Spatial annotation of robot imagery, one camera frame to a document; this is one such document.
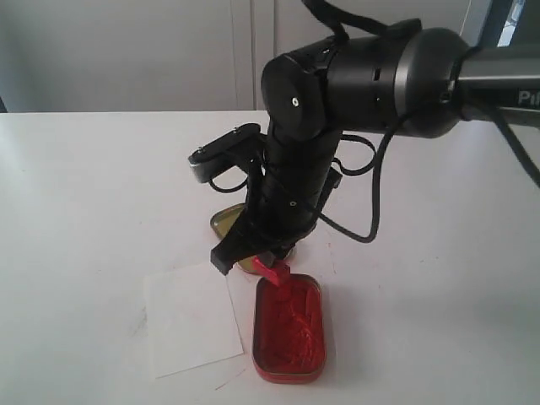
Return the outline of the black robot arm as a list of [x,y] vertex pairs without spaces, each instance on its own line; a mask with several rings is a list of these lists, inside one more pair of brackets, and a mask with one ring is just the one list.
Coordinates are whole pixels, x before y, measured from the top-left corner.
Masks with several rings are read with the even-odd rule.
[[372,175],[370,231],[348,237],[370,243],[380,223],[381,167],[396,135],[437,138],[458,122],[492,122],[534,181],[539,169],[514,126],[539,123],[539,50],[482,49],[457,33],[424,29],[417,19],[353,39],[343,24],[332,35],[271,60],[262,72],[270,118],[237,127],[194,152],[201,183],[236,167],[246,174],[238,219],[211,250],[227,274],[246,258],[282,267],[295,244],[324,219],[327,199],[348,174],[336,157],[342,141],[378,132],[381,142],[364,170]]

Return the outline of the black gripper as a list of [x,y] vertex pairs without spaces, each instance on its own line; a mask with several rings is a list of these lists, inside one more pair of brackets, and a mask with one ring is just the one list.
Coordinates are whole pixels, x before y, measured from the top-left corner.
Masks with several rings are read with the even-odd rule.
[[264,136],[254,123],[242,134],[258,142],[266,173],[257,190],[255,213],[237,219],[227,235],[211,250],[210,262],[227,275],[239,261],[259,255],[268,268],[281,259],[281,250],[305,238],[315,227],[319,205],[332,159],[341,140],[330,129],[298,141],[273,127]]

